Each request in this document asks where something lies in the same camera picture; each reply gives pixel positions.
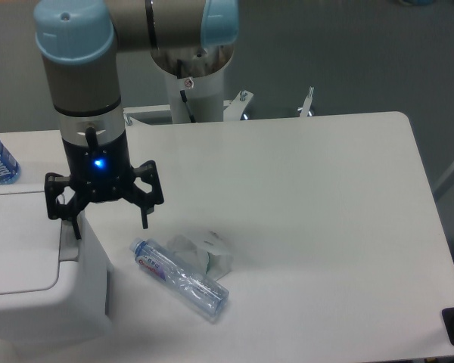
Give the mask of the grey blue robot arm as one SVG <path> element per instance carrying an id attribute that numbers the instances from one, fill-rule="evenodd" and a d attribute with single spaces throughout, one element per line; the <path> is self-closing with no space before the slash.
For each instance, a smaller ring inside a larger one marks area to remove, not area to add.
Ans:
<path id="1" fill-rule="evenodd" d="M 147 217 L 163 203 L 157 167 L 130 163 L 117 74 L 122 51 L 149 51 L 173 83 L 175 123 L 223 118 L 221 72 L 239 32 L 236 1 L 41 1 L 36 44 L 70 169 L 45 177 L 48 216 L 81 235 L 90 203 L 124 199 Z"/>

